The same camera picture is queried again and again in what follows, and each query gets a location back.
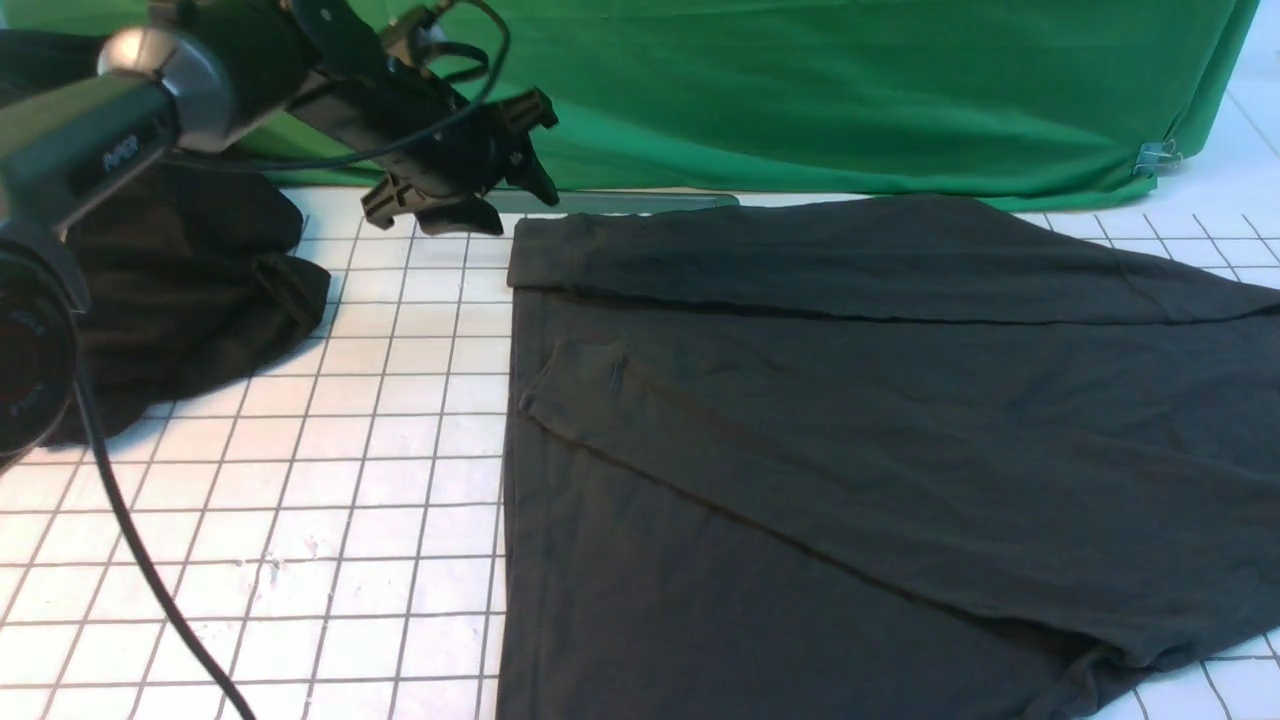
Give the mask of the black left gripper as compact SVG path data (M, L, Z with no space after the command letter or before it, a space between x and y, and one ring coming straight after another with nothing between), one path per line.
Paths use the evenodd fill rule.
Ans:
M466 99L439 79L397 76L379 85L310 76L291 115L346 146L372 151L465 109ZM390 229L402 215L426 236L502 236L500 214L486 195L506 183L548 208L561 202L554 181L529 137L558 117L539 88L483 105L419 142L372 159L384 177L362 199L370 225Z

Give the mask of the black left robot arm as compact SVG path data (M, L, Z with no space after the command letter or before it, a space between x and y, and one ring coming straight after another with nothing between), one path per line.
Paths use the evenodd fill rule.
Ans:
M557 114L539 88L492 97L511 47L447 40L452 1L375 29L347 1L151 1L111 35L86 79L3 110L3 465L44 442L70 402L90 407L74 325L90 287L67 232L160 161L234 173L370 161L379 229L411 215L431 234L497 234L499 184L553 208L530 133Z

